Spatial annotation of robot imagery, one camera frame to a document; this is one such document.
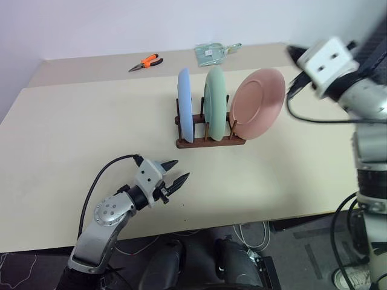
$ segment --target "gray carpet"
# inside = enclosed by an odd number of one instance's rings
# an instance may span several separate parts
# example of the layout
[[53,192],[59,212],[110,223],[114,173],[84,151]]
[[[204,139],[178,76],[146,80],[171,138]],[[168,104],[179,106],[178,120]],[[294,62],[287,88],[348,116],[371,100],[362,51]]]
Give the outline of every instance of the gray carpet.
[[[351,239],[345,226],[345,215],[340,215],[337,225],[337,244],[344,263],[353,262],[356,258],[352,250]],[[272,232],[270,245],[263,252],[272,256],[283,290],[314,289],[335,290],[331,274],[337,268],[330,246],[328,228],[331,216],[314,222],[300,225],[282,232]],[[263,237],[261,223],[243,226],[244,236],[248,243],[260,243]],[[111,265],[115,268],[125,267],[121,271],[134,289],[137,289],[141,275],[152,255],[157,249],[171,239],[179,238],[187,246],[186,268],[180,275],[179,285],[190,286],[197,283],[220,282],[215,274],[213,260],[213,243],[217,238],[233,237],[238,241],[232,227],[218,227],[201,230],[199,233],[181,237],[173,234],[162,235],[147,250],[136,256],[124,256],[114,253]],[[134,252],[151,242],[154,237],[125,240],[119,243],[122,250]],[[1,269],[3,283],[12,286],[28,276],[34,255],[8,255]],[[67,257],[38,256],[31,277],[21,283],[17,290],[52,290],[56,287],[60,274],[66,265]],[[127,289],[122,282],[113,281],[112,289]],[[8,290],[1,285],[0,290]]]

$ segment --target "pink plate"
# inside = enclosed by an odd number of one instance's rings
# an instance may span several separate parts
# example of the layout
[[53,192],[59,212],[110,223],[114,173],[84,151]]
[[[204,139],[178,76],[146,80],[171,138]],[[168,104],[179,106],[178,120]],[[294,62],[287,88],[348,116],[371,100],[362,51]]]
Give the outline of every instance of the pink plate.
[[235,134],[246,140],[262,135],[278,117],[284,98],[285,80],[278,70],[253,72],[240,84],[231,103],[231,126],[237,120]]

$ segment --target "black cable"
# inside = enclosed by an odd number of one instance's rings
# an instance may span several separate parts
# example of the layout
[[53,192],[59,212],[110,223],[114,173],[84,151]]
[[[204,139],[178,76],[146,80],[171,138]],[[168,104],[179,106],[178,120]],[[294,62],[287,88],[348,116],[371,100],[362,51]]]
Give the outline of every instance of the black cable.
[[339,252],[337,251],[337,246],[336,246],[336,243],[334,241],[334,228],[335,228],[336,220],[339,217],[341,209],[344,207],[344,205],[347,204],[348,201],[350,201],[354,197],[356,197],[356,192],[353,193],[352,195],[350,195],[349,197],[347,197],[346,199],[344,199],[344,201],[339,205],[339,207],[337,208],[336,212],[334,213],[334,215],[332,217],[331,228],[330,228],[330,238],[331,238],[331,246],[332,246],[333,254],[334,254],[336,262],[341,270],[341,273],[342,273],[346,283],[350,287],[350,290],[355,290],[355,288],[352,285],[351,280],[345,271],[343,262],[341,261],[340,256],[339,256]]
[[387,273],[384,273],[383,275],[381,275],[377,280],[376,280],[376,283],[379,283],[379,281],[381,281],[381,279],[387,277]]
[[296,115],[290,108],[290,100],[292,96],[288,95],[286,96],[286,108],[289,112],[289,114],[296,118],[297,120],[314,123],[314,124],[387,124],[387,120],[374,120],[374,119],[361,119],[361,120],[315,120],[315,119],[309,119],[304,118]]
[[86,209],[87,209],[87,205],[89,203],[89,199],[90,199],[90,196],[99,180],[99,178],[101,177],[102,173],[112,164],[116,163],[117,161],[120,161],[122,159],[128,159],[128,158],[134,158],[134,157],[137,157],[138,155],[136,154],[130,154],[130,155],[124,155],[124,156],[121,156],[121,157],[118,157],[112,161],[110,161],[107,165],[103,166],[103,168],[101,169],[101,171],[98,173],[98,175],[96,176],[93,184],[91,185],[90,189],[89,189],[89,192],[87,193],[86,195],[86,199],[85,199],[85,202],[83,203],[83,208],[82,208],[82,213],[80,214],[80,220],[79,220],[79,228],[78,228],[78,237],[80,236],[80,234],[82,234],[82,230],[83,230],[83,220],[85,219],[85,214],[86,214]]
[[116,275],[128,288],[129,290],[134,290],[132,285],[124,278],[120,273],[113,269],[111,265],[108,264],[108,268],[112,271],[114,275]]
[[352,231],[351,231],[351,215],[352,215],[353,208],[355,207],[356,204],[357,204],[357,200],[354,200],[348,209],[348,213],[346,214],[346,227],[348,228],[348,231],[350,231],[350,233],[352,233]]

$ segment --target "white wall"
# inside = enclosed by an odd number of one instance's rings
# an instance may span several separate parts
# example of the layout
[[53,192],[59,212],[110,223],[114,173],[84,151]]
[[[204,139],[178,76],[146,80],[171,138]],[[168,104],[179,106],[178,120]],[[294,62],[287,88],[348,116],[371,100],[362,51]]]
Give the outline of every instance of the white wall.
[[363,40],[387,0],[0,0],[0,121],[41,59]]

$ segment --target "green plate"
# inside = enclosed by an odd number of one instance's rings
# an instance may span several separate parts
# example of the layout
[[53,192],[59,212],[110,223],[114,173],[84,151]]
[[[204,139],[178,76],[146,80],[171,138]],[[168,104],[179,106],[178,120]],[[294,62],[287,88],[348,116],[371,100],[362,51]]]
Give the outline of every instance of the green plate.
[[212,68],[207,74],[204,86],[204,118],[209,126],[209,136],[221,141],[226,129],[226,84],[220,66]]

